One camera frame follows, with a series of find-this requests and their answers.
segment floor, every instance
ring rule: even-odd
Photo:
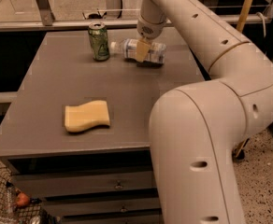
[[[57,20],[83,20],[82,13],[104,9],[103,0],[50,0]],[[123,0],[127,17],[135,17],[141,0]],[[34,0],[0,0],[0,21],[39,21]],[[245,159],[235,161],[235,172],[247,223],[273,224],[273,125],[252,137]]]

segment plastic bottle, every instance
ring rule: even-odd
[[[18,217],[16,214],[16,191],[13,184],[9,182],[6,183],[0,224],[18,224]]]
[[[111,53],[122,53],[125,59],[136,59],[137,39],[125,39],[122,42],[111,42]],[[165,62],[166,45],[153,42],[144,60],[147,63],[163,64]]]

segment drawer knob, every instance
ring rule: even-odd
[[[121,210],[120,210],[121,213],[126,213],[127,211],[128,211],[128,210],[126,209],[125,206],[123,206],[123,207],[121,208]]]
[[[118,181],[117,185],[115,186],[115,190],[123,190],[124,186],[121,184],[120,181]]]

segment white cable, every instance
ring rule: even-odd
[[[262,20],[263,28],[264,28],[264,37],[266,37],[266,21],[265,16],[261,12],[257,12],[256,15]]]

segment soda can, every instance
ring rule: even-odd
[[[88,29],[93,58],[96,61],[104,61],[109,58],[108,30],[106,25],[99,21],[93,22]]]

